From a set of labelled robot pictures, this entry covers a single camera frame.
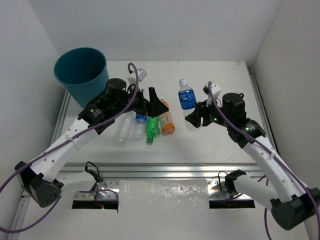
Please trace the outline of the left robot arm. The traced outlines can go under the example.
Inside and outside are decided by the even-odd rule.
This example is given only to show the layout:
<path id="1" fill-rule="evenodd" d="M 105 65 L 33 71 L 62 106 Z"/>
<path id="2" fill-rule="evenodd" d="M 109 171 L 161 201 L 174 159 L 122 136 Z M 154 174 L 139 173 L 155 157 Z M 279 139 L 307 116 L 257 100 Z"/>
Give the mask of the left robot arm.
<path id="1" fill-rule="evenodd" d="M 15 166 L 22 188 L 42 208 L 50 206 L 63 194 L 95 190 L 103 178 L 91 169 L 67 177 L 59 177 L 58 173 L 120 115 L 136 112 L 154 118 L 169 110 L 154 87 L 149 87 L 148 92 L 149 99 L 145 99 L 143 91 L 134 84 L 127 86 L 120 78 L 108 80 L 105 89 L 85 106 L 67 131 L 39 155 L 36 162 L 21 161 Z"/>

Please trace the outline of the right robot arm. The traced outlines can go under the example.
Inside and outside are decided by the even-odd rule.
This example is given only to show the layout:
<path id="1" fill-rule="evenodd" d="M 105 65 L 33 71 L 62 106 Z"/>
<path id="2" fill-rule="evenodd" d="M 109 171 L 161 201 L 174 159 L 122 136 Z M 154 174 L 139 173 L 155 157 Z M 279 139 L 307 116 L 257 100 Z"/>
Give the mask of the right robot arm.
<path id="1" fill-rule="evenodd" d="M 210 98 L 198 102 L 185 120 L 196 128 L 211 123 L 226 127 L 229 137 L 257 163 L 273 186 L 261 185 L 245 171 L 235 170 L 222 183 L 229 195 L 241 193 L 251 197 L 270 211 L 284 230 L 320 215 L 320 190 L 299 180 L 275 151 L 262 127 L 247 117 L 243 93 L 224 94 L 221 107 Z"/>

